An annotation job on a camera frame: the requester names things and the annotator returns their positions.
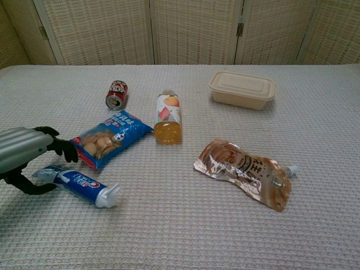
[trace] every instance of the blue snack bag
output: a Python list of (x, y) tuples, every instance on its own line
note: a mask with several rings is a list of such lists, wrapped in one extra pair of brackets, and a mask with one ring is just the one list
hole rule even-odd
[(152, 128), (122, 110), (70, 142), (78, 150), (79, 158), (98, 169)]

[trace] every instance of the woven folding screen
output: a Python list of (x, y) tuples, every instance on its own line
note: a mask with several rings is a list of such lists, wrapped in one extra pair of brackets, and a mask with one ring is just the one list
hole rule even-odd
[(246, 0), (235, 64), (293, 64), (315, 0)]
[(360, 63), (359, 0), (320, 1), (311, 26), (300, 63)]
[(43, 0), (67, 65), (150, 64), (144, 0)]
[(55, 65), (48, 40), (39, 31), (41, 26), (32, 0), (2, 0), (11, 21), (24, 44), (31, 63)]
[(7, 66), (29, 64), (29, 59), (1, 4), (0, 37), (0, 69)]
[(232, 54), (235, 51), (236, 40), (231, 40), (236, 35), (232, 27), (237, 2), (240, 1), (151, 0), (155, 62), (232, 64), (233, 55), (229, 53), (231, 46)]

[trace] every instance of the red can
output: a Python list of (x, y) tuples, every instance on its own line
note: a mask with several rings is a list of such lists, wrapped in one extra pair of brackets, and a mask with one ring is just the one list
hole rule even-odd
[(106, 106), (114, 111), (119, 111), (123, 107), (128, 93), (128, 86), (122, 80), (112, 82), (106, 96)]

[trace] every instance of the plastic container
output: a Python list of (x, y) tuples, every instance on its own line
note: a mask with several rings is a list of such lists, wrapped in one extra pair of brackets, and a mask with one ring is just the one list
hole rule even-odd
[(214, 101), (255, 110), (261, 110), (275, 96), (272, 79), (228, 71), (217, 72), (209, 88)]
[(157, 97), (154, 136), (162, 145), (174, 145), (182, 140), (180, 103), (172, 90), (164, 90)]
[(76, 170), (59, 165), (45, 167), (34, 173), (33, 177), (65, 188), (99, 208), (114, 206), (116, 204), (116, 193), (120, 189), (120, 184), (110, 188)]

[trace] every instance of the plastic bottle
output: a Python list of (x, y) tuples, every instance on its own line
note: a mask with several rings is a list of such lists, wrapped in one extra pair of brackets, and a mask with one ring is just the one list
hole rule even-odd
[(172, 90), (164, 90), (157, 97), (154, 136), (163, 145), (182, 140), (179, 98)]

